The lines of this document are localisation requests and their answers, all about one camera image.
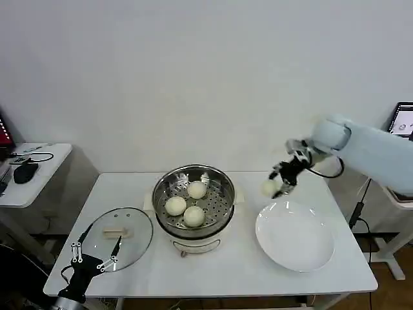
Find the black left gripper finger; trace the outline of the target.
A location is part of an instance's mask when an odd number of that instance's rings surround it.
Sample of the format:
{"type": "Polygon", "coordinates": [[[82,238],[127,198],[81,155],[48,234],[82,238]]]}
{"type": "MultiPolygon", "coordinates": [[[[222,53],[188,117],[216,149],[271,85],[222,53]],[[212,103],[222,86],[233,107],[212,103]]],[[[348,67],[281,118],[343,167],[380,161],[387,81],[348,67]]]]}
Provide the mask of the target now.
{"type": "Polygon", "coordinates": [[[71,243],[72,259],[71,262],[83,262],[82,244],[90,232],[93,224],[91,223],[85,231],[83,231],[76,242],[71,243]]]}
{"type": "Polygon", "coordinates": [[[122,236],[119,236],[110,254],[110,258],[96,266],[96,268],[99,269],[101,272],[105,272],[109,267],[113,266],[114,264],[118,262],[117,254],[119,253],[119,250],[120,250],[121,241],[122,241],[122,236]]]}

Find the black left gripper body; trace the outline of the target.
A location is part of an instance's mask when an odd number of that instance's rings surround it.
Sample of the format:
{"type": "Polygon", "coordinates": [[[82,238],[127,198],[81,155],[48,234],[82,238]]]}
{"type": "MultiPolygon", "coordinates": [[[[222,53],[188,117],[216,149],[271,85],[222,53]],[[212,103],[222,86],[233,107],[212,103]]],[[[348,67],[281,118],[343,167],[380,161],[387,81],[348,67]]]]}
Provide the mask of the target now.
{"type": "Polygon", "coordinates": [[[101,259],[88,254],[84,254],[82,259],[82,262],[72,262],[61,270],[61,276],[68,285],[60,290],[58,297],[74,300],[76,302],[86,301],[85,293],[90,282],[93,277],[101,274],[100,268],[97,267],[98,265],[101,265],[101,259]],[[74,272],[70,280],[63,274],[69,268],[72,268],[74,272]]]}

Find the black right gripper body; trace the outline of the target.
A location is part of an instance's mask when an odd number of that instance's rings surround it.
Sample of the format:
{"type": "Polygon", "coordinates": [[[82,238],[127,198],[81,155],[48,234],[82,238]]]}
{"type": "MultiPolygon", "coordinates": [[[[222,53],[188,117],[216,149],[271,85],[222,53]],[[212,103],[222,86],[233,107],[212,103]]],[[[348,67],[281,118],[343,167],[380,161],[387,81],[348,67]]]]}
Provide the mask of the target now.
{"type": "Polygon", "coordinates": [[[284,183],[290,186],[297,185],[297,177],[305,170],[305,161],[293,158],[280,163],[279,174],[284,183]]]}

